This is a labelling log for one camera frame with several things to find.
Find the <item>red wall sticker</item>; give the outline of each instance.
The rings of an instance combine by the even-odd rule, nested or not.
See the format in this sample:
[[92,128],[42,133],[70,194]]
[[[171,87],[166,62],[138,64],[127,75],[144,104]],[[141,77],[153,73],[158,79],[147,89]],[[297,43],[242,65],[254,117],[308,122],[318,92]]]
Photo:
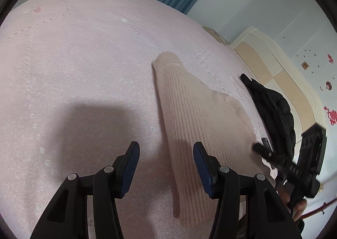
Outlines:
[[329,108],[324,107],[326,113],[328,114],[328,118],[330,119],[330,123],[333,126],[337,122],[337,112],[335,110],[330,111]]
[[329,81],[326,82],[326,89],[328,89],[328,90],[332,89],[332,85]]
[[328,58],[329,58],[329,62],[330,63],[334,63],[334,60],[333,60],[333,58],[328,54]]
[[305,61],[301,64],[301,66],[303,67],[304,70],[307,70],[310,66],[309,64]]

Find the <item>black cloth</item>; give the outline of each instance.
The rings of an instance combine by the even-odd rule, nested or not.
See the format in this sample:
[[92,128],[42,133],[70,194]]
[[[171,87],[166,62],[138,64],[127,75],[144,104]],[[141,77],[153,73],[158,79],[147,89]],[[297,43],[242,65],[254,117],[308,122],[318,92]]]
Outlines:
[[257,111],[265,123],[272,142],[273,151],[293,159],[296,143],[294,117],[287,100],[278,92],[267,89],[256,80],[240,76],[250,91]]

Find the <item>pink bedsheet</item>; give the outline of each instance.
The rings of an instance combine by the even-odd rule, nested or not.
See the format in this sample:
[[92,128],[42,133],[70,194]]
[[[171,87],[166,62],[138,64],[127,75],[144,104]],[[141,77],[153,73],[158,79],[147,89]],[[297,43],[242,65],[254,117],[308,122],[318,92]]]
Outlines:
[[11,11],[0,27],[0,212],[18,238],[29,238],[68,174],[96,173],[132,140],[140,160],[117,200],[125,238],[208,238],[211,223],[186,229],[177,219],[151,66],[162,51],[237,98],[266,137],[241,58],[158,1],[30,0]]

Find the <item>red rope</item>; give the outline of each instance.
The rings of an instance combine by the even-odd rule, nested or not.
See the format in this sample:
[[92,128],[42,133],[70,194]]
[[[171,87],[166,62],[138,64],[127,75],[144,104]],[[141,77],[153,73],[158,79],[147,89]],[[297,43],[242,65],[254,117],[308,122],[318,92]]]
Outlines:
[[333,203],[335,203],[337,201],[337,198],[335,198],[335,199],[333,199],[333,200],[331,200],[330,202],[328,202],[328,203],[323,203],[323,206],[321,206],[321,207],[319,207],[318,209],[315,209],[315,210],[313,210],[313,211],[311,211],[311,212],[308,212],[308,213],[306,213],[306,214],[304,214],[304,215],[302,215],[300,218],[303,220],[303,219],[305,219],[305,218],[307,218],[307,217],[309,217],[309,216],[312,216],[312,215],[314,215],[314,214],[316,214],[316,213],[319,213],[319,212],[323,212],[323,214],[324,214],[324,210],[327,208],[327,207],[329,207],[329,206],[331,206]]

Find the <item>finger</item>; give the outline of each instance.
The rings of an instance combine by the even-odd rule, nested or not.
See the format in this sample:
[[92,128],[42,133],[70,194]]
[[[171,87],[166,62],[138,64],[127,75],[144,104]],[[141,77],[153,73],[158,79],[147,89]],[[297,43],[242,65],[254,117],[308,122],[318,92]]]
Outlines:
[[295,215],[293,216],[294,221],[297,221],[301,217],[307,205],[308,202],[305,199],[296,204],[296,206],[294,207],[294,211],[296,211]]
[[277,188],[278,195],[280,196],[281,200],[283,201],[284,204],[288,204],[290,201],[290,196],[285,190],[284,186],[280,186]]

